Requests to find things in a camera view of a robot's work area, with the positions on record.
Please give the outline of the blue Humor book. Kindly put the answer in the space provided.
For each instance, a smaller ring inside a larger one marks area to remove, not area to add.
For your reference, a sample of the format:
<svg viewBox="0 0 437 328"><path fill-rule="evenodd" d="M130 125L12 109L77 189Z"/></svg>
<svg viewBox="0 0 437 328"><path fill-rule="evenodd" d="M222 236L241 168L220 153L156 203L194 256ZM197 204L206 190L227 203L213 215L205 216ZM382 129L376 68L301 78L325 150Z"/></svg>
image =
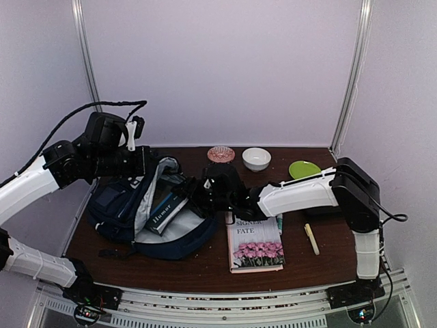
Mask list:
<svg viewBox="0 0 437 328"><path fill-rule="evenodd" d="M156 189L150 217L145 224L147 230L160 236L188 201L175 195L171 190L172 186L160 186Z"/></svg>

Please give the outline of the navy blue backpack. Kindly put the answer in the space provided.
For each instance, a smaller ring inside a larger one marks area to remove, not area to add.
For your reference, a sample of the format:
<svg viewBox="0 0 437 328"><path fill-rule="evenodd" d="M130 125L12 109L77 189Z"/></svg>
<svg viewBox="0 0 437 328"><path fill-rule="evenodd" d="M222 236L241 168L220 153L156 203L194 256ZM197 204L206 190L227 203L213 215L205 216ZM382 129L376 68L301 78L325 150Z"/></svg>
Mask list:
<svg viewBox="0 0 437 328"><path fill-rule="evenodd" d="M107 240L129 244L129 254L181 260L208 242L218 228L212 217L204 217L188 198L176 193L185 180L176 158L155 157L144 176L100 185L88 201L87 221Z"/></svg>

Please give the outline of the black pencil case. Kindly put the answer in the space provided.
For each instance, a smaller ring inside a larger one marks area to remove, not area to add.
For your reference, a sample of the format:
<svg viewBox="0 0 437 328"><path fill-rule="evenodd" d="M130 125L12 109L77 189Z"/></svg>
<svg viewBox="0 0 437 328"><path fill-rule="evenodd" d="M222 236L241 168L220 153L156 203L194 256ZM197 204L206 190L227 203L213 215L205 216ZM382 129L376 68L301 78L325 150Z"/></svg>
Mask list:
<svg viewBox="0 0 437 328"><path fill-rule="evenodd" d="M304 214L310 217L325 216L325 215L340 215L341 209L339 207L317 207L303 210Z"/></svg>

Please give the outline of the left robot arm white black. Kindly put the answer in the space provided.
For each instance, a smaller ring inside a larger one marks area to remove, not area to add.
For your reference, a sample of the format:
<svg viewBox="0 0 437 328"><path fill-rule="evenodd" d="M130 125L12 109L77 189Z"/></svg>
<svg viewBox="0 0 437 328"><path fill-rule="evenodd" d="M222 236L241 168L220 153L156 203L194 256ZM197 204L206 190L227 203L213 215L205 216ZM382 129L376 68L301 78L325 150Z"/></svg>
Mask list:
<svg viewBox="0 0 437 328"><path fill-rule="evenodd" d="M69 141L60 141L1 187L1 222L5 223L36 200L77 180L92 183L102 177L144 176L151 172L152 162L148 146L114 148L106 152L90 146L81 151ZM44 253L19 242L6 230L1 231L1 269L71 288L83 303L92 303L98 298L98 288L80 260Z"/></svg>

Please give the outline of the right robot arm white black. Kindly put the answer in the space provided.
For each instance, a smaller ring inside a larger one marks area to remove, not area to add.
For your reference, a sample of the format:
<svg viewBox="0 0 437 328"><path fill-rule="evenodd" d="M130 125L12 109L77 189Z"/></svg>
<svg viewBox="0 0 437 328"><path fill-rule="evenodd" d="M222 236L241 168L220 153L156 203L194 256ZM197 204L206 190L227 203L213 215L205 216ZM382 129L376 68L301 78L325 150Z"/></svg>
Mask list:
<svg viewBox="0 0 437 328"><path fill-rule="evenodd" d="M356 250L357 282L350 286L355 301L376 291L380 266L380 188L354 161L341 158L318 174L269 182L248 188L233 165L216 163L200 179L187 178L174 192L202 215L231 211L244 221L261 221L282 213L319 207L337 207L351 229Z"/></svg>

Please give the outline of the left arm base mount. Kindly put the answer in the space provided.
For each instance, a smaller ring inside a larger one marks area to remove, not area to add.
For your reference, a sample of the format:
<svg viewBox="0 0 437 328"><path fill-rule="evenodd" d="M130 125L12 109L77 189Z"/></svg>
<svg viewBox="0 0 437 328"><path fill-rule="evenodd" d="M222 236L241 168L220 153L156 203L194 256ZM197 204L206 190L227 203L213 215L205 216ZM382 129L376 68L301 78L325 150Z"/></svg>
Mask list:
<svg viewBox="0 0 437 328"><path fill-rule="evenodd" d="M123 293L119 288L95 283L83 283L69 288L60 286L59 288L64 298L76 304L73 318L82 327L96 324L108 314L108 310L117 310Z"/></svg>

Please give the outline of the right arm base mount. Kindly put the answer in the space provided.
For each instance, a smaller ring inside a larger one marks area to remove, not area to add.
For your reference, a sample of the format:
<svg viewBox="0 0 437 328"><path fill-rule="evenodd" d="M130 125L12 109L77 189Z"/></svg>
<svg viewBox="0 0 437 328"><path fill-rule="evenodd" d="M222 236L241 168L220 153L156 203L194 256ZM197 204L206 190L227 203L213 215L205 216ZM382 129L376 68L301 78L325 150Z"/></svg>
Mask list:
<svg viewBox="0 0 437 328"><path fill-rule="evenodd" d="M369 324L376 316L374 301L385 295L380 282L352 282L326 290L331 309L346 308L349 319L356 324Z"/></svg>

